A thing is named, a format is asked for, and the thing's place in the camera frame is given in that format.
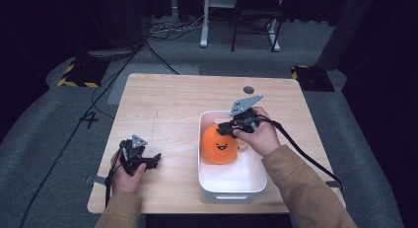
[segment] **wooden table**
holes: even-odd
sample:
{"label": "wooden table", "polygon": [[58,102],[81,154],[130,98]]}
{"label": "wooden table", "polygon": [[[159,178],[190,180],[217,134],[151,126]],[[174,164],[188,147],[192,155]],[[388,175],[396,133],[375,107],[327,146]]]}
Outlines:
{"label": "wooden table", "polygon": [[[244,87],[255,92],[248,95]],[[145,173],[139,195],[143,213],[287,213],[279,190],[267,187],[250,204],[207,204],[199,196],[197,172],[200,116],[229,111],[235,100],[261,94],[256,106],[279,121],[299,146],[332,172],[301,88],[293,79],[131,74],[108,138],[98,175],[106,177],[119,142],[132,134],[148,141],[144,156],[162,153],[157,170]],[[282,144],[290,143],[279,133]],[[325,181],[331,178],[313,166]],[[333,189],[344,203],[339,189]],[[105,209],[105,186],[94,185],[88,203]]]}

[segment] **black cable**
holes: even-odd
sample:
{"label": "black cable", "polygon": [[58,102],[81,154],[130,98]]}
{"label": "black cable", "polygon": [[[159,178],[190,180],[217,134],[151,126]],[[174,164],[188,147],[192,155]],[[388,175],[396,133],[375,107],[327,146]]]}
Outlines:
{"label": "black cable", "polygon": [[119,146],[119,150],[117,150],[116,156],[114,157],[110,170],[108,170],[107,177],[104,181],[104,185],[105,185],[104,207],[107,207],[108,201],[110,200],[110,189],[111,189],[111,183],[113,182],[113,175],[114,175],[114,172],[119,168],[117,167],[115,170],[114,167],[116,166],[116,162],[119,159],[121,152],[122,152],[122,147]]}
{"label": "black cable", "polygon": [[184,34],[191,33],[195,29],[198,29],[197,27],[193,28],[192,26],[198,23],[199,20],[200,19],[197,19],[194,22],[190,22],[176,27],[174,27],[176,22],[174,22],[171,27],[166,27],[165,24],[156,24],[154,26],[157,27],[153,26],[149,29],[148,38],[155,41],[175,40],[177,38],[181,38]]}
{"label": "black cable", "polygon": [[114,169],[114,171],[116,172],[116,171],[117,171],[117,169],[119,169],[121,166],[122,166],[122,164],[120,164],[119,166],[117,166],[117,167],[116,167],[116,169]]}
{"label": "black cable", "polygon": [[145,48],[150,50],[153,56],[157,58],[163,64],[163,66],[172,71],[173,74],[179,75],[179,73],[175,71],[168,63],[166,63],[166,61],[148,44],[147,41],[145,41]]}
{"label": "black cable", "polygon": [[95,89],[95,91],[93,92],[93,94],[92,94],[92,96],[91,96],[91,102],[92,102],[92,106],[98,111],[98,112],[100,112],[100,113],[102,113],[102,114],[104,114],[104,115],[106,115],[106,116],[108,116],[108,117],[111,117],[111,118],[114,118],[114,116],[112,116],[112,115],[110,115],[110,114],[107,114],[107,113],[105,113],[105,112],[103,112],[102,110],[100,110],[99,108],[98,108],[98,106],[97,106],[97,102],[98,102],[98,100],[102,97],[102,95],[108,90],[108,88],[114,83],[114,81],[117,79],[117,77],[120,75],[120,73],[123,71],[123,69],[126,67],[126,65],[127,65],[127,63],[128,62],[130,62],[130,60],[133,58],[133,56],[135,56],[135,54],[138,52],[140,50],[140,48],[136,48],[134,51],[134,53],[132,53],[132,55],[131,55],[131,57],[130,58],[128,58],[123,64],[122,64],[122,67],[119,69],[119,71],[117,71],[117,72],[115,72],[115,73],[113,73],[110,77],[108,77],[105,81],[103,81],[103,84],[104,83],[106,83],[107,81],[109,81],[110,79],[112,79],[112,81],[108,84],[108,86],[104,89],[104,91],[102,92],[102,94],[101,95],[99,95],[99,97],[94,101],[94,96],[95,96],[95,93],[96,93],[96,91],[97,91],[97,89],[98,88],[96,88]]}
{"label": "black cable", "polygon": [[[105,92],[108,90],[108,88],[111,86],[111,84],[114,82],[114,80],[117,78],[117,76],[122,72],[122,70],[126,67],[126,65],[129,63],[129,61],[135,56],[135,54],[139,51],[139,49],[137,49],[122,65],[121,69],[118,71],[116,77],[111,81],[111,83],[104,89],[104,91],[99,95],[99,97],[92,103],[92,105],[86,110],[86,112],[84,113],[83,117],[87,116],[90,112],[90,110],[94,107],[94,105],[98,102],[98,100],[105,94]],[[78,128],[80,127],[81,123],[83,121],[79,120],[79,122],[77,123],[76,127],[73,129],[70,137],[68,138],[68,140],[65,142],[64,147],[61,149],[61,151],[59,152],[58,156],[55,158],[55,160],[53,161],[51,167],[49,168],[48,172],[46,173],[46,175],[44,176],[44,178],[42,179],[41,183],[39,184],[39,186],[37,187],[33,197],[31,198],[30,203],[28,204],[26,210],[25,210],[25,214],[21,220],[21,224],[20,224],[20,228],[24,227],[25,225],[25,221],[28,217],[29,211],[31,210],[32,205],[34,204],[34,201],[37,197],[37,195],[39,194],[40,190],[42,189],[43,185],[45,184],[46,180],[48,179],[49,175],[51,174],[52,170],[54,169],[54,167],[56,166],[58,160],[61,158],[62,154],[65,152],[65,150],[67,149],[69,143],[71,142],[71,140],[73,139],[75,133],[77,132]]]}
{"label": "black cable", "polygon": [[289,133],[285,130],[285,128],[282,126],[282,124],[280,124],[279,122],[272,120],[264,115],[257,115],[257,119],[259,121],[266,121],[271,123],[272,125],[274,125],[277,129],[279,129],[279,131],[289,140],[289,142],[293,145],[293,147],[295,147],[295,149],[299,152],[299,154],[301,154],[303,157],[305,157],[309,162],[311,162],[312,164],[314,164],[316,167],[318,167],[320,170],[322,170],[323,172],[325,172],[327,175],[329,175],[330,177],[332,177],[338,184],[339,184],[339,188],[340,190],[344,190],[346,189],[344,183],[342,183],[342,181],[336,177],[334,174],[332,174],[331,172],[329,172],[328,170],[326,170],[323,166],[321,166],[320,163],[318,163],[316,160],[314,160],[312,157],[310,157],[307,153],[305,153],[299,146],[298,144],[296,144],[296,142],[293,140],[293,138],[289,135]]}

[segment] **black device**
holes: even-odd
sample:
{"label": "black device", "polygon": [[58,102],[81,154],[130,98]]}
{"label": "black device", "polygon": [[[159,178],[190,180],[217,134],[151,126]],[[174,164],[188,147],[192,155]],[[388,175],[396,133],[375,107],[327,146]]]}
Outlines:
{"label": "black device", "polygon": [[[227,122],[219,123],[218,129],[217,129],[218,133],[221,135],[230,134],[234,138],[237,138],[234,135],[234,129],[239,129],[247,133],[253,133],[257,130],[257,128],[259,127],[259,124],[262,121],[268,122],[274,127],[276,127],[286,137],[286,139],[289,140],[289,142],[292,144],[292,146],[295,147],[295,149],[299,152],[299,154],[301,154],[303,157],[305,157],[308,161],[313,163],[320,170],[324,171],[326,174],[332,177],[338,183],[337,186],[341,190],[344,190],[345,185],[341,182],[341,180],[338,177],[336,177],[334,174],[326,170],[324,167],[322,167],[320,163],[318,163],[313,158],[311,158],[307,153],[305,153],[298,146],[298,144],[296,144],[296,142],[292,139],[289,133],[283,128],[283,126],[279,122],[273,119],[270,119],[264,115],[256,114],[252,106],[261,99],[262,99],[262,95],[258,95],[256,97],[235,101],[233,108],[230,111],[230,116],[232,116],[233,119]],[[326,183],[331,187],[335,186],[335,182],[326,182]]]}
{"label": "black device", "polygon": [[123,169],[125,169],[126,173],[130,176],[135,174],[135,171],[142,163],[147,164],[146,170],[157,168],[161,159],[161,153],[152,158],[142,157],[145,145],[147,144],[148,143],[145,140],[135,135],[132,135],[132,140],[127,139],[120,142],[119,147],[122,151],[120,153],[119,161]]}

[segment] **gray carpet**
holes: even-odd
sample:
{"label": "gray carpet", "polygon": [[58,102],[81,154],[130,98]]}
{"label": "gray carpet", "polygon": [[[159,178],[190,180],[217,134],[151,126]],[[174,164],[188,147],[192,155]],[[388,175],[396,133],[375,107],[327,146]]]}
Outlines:
{"label": "gray carpet", "polygon": [[[318,23],[286,23],[279,37],[281,51],[276,53],[269,51],[267,38],[262,36],[238,36],[236,51],[230,52],[232,28],[226,22],[210,27],[207,48],[199,46],[199,31],[172,41],[149,43],[169,64],[198,66],[196,74],[200,75],[290,78],[291,66],[315,64],[332,28]],[[96,91],[57,87],[70,61],[51,69],[46,79],[49,91],[23,113],[0,145],[0,227],[19,226],[36,188],[63,148],[25,227],[93,227],[99,218],[87,210],[91,187],[84,179],[98,170],[113,119],[98,114],[99,121],[90,129],[83,122],[72,132],[92,98],[99,96],[109,81]],[[104,78],[118,71],[123,61],[112,62]],[[160,62],[144,48],[128,69],[141,64]],[[335,93],[304,95],[333,170],[348,188],[343,192],[347,209],[359,227],[402,227],[390,185],[340,92],[344,75],[335,70],[329,76]],[[107,99],[111,92],[120,92],[122,85],[104,93],[96,105],[101,112],[115,115],[117,105],[114,101],[108,104]]]}

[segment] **yellow black tape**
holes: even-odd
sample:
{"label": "yellow black tape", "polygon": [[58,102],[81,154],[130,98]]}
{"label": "yellow black tape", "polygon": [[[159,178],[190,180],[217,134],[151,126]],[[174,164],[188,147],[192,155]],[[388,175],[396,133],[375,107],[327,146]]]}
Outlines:
{"label": "yellow black tape", "polygon": [[65,70],[64,74],[61,77],[61,80],[58,82],[58,86],[69,86],[69,87],[92,87],[98,88],[99,85],[94,82],[83,82],[83,81],[67,81],[68,76],[72,73],[74,69],[75,62],[73,61]]}
{"label": "yellow black tape", "polygon": [[298,72],[296,71],[297,68],[310,68],[307,65],[296,65],[293,66],[290,70],[291,74],[292,74],[292,78],[295,79],[296,81],[298,81]]}

